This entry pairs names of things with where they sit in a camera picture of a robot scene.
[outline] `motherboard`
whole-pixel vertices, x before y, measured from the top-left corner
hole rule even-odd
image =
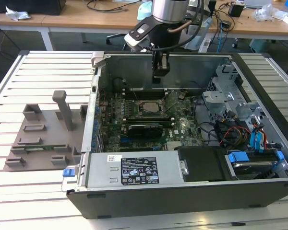
[[[184,90],[100,92],[104,152],[174,150],[203,145]]]

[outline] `blue latch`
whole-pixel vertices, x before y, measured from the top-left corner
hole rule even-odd
[[[241,161],[250,161],[246,152],[232,152],[228,155],[228,158],[231,163],[233,162],[241,162]]]
[[[260,152],[263,152],[263,150],[260,148],[260,142],[261,142],[262,137],[263,137],[262,133],[258,132],[256,136],[256,141],[255,141],[255,149],[259,150]]]
[[[277,151],[276,154],[279,160],[285,159],[285,156],[282,151]]]
[[[254,145],[255,145],[255,135],[256,135],[255,129],[253,129],[253,131],[251,133],[251,138],[250,138],[250,146],[251,147],[254,147]]]
[[[63,177],[74,177],[75,176],[75,169],[64,169],[63,170]]]

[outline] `warning label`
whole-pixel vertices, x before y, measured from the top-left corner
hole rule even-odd
[[[122,158],[120,163],[121,183],[123,185],[159,183],[155,157]]]

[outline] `floor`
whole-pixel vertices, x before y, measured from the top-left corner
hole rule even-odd
[[[24,32],[24,31],[8,31],[7,35],[19,46],[22,50],[46,50],[42,37],[38,32]],[[108,34],[86,34],[87,43],[82,43],[80,33],[52,33],[54,45],[56,50],[73,50],[73,51],[121,51],[124,39],[123,37],[114,38],[111,40],[112,44],[106,44],[106,36]],[[0,32],[0,82],[6,72],[9,70],[13,60],[17,57],[18,49],[12,42]],[[216,44],[212,44],[208,52],[216,52]],[[237,48],[232,47],[234,39],[227,39],[222,52],[239,52],[250,53],[249,48],[250,39],[240,39]],[[288,41],[276,41],[275,43],[266,43],[265,53],[277,62],[283,69],[288,69]]]

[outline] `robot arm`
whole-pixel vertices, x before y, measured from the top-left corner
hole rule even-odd
[[[153,0],[152,16],[140,21],[125,36],[125,41],[134,50],[152,51],[152,80],[159,83],[169,71],[169,52],[190,42],[198,34],[204,17],[204,0],[197,1],[195,15],[186,20],[189,0]],[[179,43],[181,32],[187,28],[201,11],[195,33]]]

